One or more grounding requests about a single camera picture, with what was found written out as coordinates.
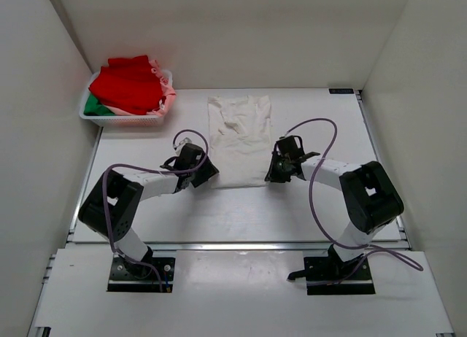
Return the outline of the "white t shirt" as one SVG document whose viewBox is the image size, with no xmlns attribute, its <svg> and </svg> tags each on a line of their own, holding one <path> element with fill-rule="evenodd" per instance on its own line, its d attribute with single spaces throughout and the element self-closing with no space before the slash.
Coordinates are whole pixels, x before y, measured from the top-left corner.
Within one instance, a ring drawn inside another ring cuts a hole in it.
<svg viewBox="0 0 467 337">
<path fill-rule="evenodd" d="M 263 187 L 272 152 L 268 96 L 209 97 L 209 157 L 214 189 Z"/>
</svg>

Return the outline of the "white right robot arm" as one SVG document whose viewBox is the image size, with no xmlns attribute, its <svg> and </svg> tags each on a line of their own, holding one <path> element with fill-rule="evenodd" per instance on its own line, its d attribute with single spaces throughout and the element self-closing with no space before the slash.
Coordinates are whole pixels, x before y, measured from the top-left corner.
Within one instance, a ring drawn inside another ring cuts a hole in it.
<svg viewBox="0 0 467 337">
<path fill-rule="evenodd" d="M 266 182 L 286 183 L 298 178 L 318 182 L 343 195 L 350 219 L 328 250 L 328 273 L 343 279 L 353 261 L 364 253 L 375 235 L 404 211 L 404 203 L 383 166 L 377 161 L 345 163 L 304 152 L 300 136 L 284 136 L 274 144 Z"/>
</svg>

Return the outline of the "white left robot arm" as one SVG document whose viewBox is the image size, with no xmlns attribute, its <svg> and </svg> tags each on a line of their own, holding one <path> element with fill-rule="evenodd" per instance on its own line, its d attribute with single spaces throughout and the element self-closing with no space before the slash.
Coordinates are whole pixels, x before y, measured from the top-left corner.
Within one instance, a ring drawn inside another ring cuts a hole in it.
<svg viewBox="0 0 467 337">
<path fill-rule="evenodd" d="M 218 174 L 203 148 L 190 142 L 158 171 L 120 163 L 100 176 L 82 203 L 78 220 L 105 238 L 134 276 L 144 277 L 152 270 L 153 251 L 133 230 L 139 204 L 197 188 Z"/>
</svg>

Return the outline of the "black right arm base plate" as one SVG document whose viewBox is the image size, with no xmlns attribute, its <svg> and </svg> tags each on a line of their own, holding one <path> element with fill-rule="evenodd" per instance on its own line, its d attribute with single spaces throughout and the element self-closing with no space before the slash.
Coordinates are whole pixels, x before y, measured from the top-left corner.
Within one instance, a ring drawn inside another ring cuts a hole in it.
<svg viewBox="0 0 467 337">
<path fill-rule="evenodd" d="M 306 280 L 307 295 L 374 295 L 368 259 L 360 254 L 344 262 L 331 245 L 326 256 L 305 257 L 304 268 L 288 274 L 287 280 Z"/>
</svg>

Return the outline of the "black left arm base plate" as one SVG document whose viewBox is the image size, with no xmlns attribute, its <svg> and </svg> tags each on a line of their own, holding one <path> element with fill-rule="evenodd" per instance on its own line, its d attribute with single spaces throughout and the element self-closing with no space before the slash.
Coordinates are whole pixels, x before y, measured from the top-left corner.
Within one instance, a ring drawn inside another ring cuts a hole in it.
<svg viewBox="0 0 467 337">
<path fill-rule="evenodd" d="M 130 263 L 115 255 L 109 270 L 107 291 L 111 293 L 171 293 L 174 283 L 175 257 L 153 255 L 151 266 Z"/>
</svg>

